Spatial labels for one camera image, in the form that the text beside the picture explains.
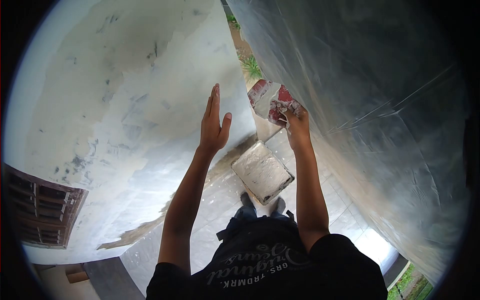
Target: painted wall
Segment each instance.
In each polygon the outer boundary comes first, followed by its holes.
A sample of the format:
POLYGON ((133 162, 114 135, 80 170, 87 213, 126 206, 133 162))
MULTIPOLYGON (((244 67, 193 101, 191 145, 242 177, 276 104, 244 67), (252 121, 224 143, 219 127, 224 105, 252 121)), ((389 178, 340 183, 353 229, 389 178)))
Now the painted wall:
POLYGON ((90 280, 70 283, 65 266, 57 265, 40 272, 44 288, 56 300, 100 300, 90 280))
POLYGON ((220 1, 61 1, 35 35, 8 108, 5 163, 89 190, 66 250, 25 246, 36 264, 122 254, 99 245, 157 219, 200 138, 221 86, 230 139, 255 133, 220 1))

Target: plastic sheet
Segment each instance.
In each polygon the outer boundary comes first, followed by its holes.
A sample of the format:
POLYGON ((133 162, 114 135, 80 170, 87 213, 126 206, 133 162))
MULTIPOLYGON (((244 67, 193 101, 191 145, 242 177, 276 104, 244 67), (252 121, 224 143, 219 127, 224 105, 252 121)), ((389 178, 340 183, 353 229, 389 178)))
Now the plastic sheet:
POLYGON ((436 283, 465 225, 467 95, 430 16, 401 1, 228 0, 264 78, 371 226, 436 283))

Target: shoe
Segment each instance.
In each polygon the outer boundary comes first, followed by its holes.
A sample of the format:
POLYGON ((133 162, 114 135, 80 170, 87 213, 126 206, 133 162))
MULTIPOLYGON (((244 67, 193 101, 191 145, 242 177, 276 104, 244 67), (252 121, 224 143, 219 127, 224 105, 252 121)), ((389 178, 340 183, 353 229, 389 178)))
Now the shoe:
POLYGON ((277 211, 279 214, 282 214, 283 211, 285 210, 285 207, 287 207, 287 205, 285 204, 285 200, 283 200, 282 197, 279 197, 276 201, 274 211, 277 211))
POLYGON ((241 201, 241 204, 242 204, 243 206, 255 208, 255 206, 253 205, 252 200, 250 199, 250 196, 248 195, 247 192, 243 192, 243 193, 240 195, 240 201, 241 201))

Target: dirt ground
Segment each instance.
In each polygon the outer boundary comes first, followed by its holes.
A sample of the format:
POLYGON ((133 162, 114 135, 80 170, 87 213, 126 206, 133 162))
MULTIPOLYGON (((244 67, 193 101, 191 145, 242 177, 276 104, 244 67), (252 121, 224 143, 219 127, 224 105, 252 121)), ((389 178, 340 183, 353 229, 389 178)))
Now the dirt ground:
POLYGON ((233 23, 229 22, 228 26, 230 27, 230 33, 232 34, 233 43, 235 44, 239 60, 246 60, 253 54, 250 45, 241 39, 240 30, 235 28, 233 23))

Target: left hand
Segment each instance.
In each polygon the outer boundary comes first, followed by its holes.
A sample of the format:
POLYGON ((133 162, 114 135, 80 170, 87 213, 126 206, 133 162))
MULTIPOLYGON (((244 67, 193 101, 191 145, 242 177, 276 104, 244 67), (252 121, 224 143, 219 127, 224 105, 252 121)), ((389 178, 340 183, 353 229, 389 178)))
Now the left hand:
POLYGON ((206 151, 208 154, 215 155, 220 149, 225 147, 228 141, 230 125, 232 124, 232 114, 226 113, 223 117, 222 127, 220 127, 220 85, 215 84, 212 88, 212 94, 208 98, 207 108, 202 120, 202 129, 200 134, 200 145, 198 148, 206 151))

